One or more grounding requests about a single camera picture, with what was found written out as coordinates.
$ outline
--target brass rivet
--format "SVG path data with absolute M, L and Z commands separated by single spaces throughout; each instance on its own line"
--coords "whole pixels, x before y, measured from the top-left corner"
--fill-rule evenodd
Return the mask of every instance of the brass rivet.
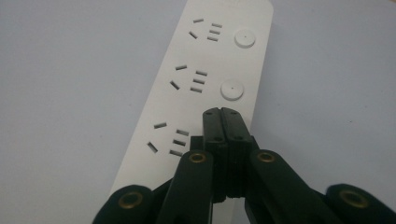
M 265 161 L 265 162 L 273 162 L 275 161 L 275 157 L 268 152 L 261 152 L 257 155 L 257 158 L 259 161 Z
M 193 153 L 189 156 L 189 160 L 194 163 L 206 161 L 206 155 L 203 153 Z
M 137 191 L 133 191 L 133 192 L 128 192 L 122 195 L 122 197 L 120 197 L 119 206 L 123 209 L 131 209 L 137 207 L 142 202 L 143 202 L 143 195 Z
M 349 190 L 343 189 L 340 191 L 340 198 L 347 204 L 357 207 L 357 208 L 366 208 L 369 206 L 369 202 L 366 198 L 361 196 L 359 193 Z

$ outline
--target socket outlet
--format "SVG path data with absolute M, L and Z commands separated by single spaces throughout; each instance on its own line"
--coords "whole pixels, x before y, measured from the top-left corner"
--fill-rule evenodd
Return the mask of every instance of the socket outlet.
M 172 178 L 209 108 L 234 109 L 250 127 L 272 15 L 265 0 L 187 2 L 110 193 Z M 215 207 L 215 223 L 232 209 Z

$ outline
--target gray surface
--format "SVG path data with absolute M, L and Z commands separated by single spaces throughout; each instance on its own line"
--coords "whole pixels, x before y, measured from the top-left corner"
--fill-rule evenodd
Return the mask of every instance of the gray surface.
M 92 221 L 184 3 L 0 2 L 0 223 Z M 396 210 L 396 4 L 272 3 L 251 132 L 312 188 Z

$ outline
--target white button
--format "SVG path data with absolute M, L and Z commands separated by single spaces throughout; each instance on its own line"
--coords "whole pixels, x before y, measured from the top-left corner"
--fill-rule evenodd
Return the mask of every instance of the white button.
M 256 36 L 249 30 L 240 30 L 235 34 L 235 44 L 242 49 L 248 49 L 256 42 Z
M 244 85 L 235 79 L 229 79 L 221 84 L 221 95 L 228 101 L 235 101 L 244 94 Z

